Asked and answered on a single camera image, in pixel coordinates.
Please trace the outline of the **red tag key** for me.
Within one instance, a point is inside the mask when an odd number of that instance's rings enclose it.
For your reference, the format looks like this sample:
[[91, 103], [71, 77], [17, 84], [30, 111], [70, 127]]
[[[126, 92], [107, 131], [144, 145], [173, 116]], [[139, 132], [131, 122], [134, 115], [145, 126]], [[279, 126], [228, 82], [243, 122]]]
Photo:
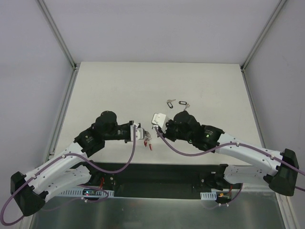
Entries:
[[153, 150], [150, 140], [145, 139], [143, 143], [145, 147], [149, 147], [151, 151]]

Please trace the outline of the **red handled key organizer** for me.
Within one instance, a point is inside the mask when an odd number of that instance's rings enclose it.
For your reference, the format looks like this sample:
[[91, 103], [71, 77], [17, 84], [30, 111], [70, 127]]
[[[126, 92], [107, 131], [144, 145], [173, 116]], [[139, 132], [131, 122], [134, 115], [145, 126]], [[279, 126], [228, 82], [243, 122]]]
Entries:
[[144, 139], [150, 141], [152, 139], [151, 134], [148, 131], [144, 131]]

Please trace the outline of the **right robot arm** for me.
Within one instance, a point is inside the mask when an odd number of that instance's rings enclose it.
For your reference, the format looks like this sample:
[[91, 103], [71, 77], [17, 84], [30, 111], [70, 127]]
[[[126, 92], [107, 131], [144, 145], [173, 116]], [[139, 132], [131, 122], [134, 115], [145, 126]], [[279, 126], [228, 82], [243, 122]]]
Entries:
[[293, 196], [299, 164], [293, 150], [270, 150], [246, 144], [244, 141], [211, 125], [202, 125], [187, 111], [179, 112], [173, 119], [157, 114], [154, 123], [162, 140], [183, 140], [201, 151], [201, 154], [218, 153], [246, 162], [247, 166], [223, 165], [215, 174], [217, 189], [230, 184], [254, 183], [267, 185], [272, 191]]

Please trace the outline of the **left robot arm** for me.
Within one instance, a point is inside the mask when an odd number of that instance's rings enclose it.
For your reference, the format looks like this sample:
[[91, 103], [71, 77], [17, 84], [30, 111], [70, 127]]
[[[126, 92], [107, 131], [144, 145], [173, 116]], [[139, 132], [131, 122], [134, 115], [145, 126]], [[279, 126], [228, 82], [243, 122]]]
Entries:
[[102, 150], [106, 141], [122, 140], [125, 143], [144, 139], [140, 123], [129, 121], [117, 123], [117, 115], [104, 111], [89, 128], [82, 131], [74, 141], [53, 159], [40, 167], [11, 176], [10, 191], [23, 216], [28, 217], [67, 188], [100, 182], [98, 166], [89, 157]]

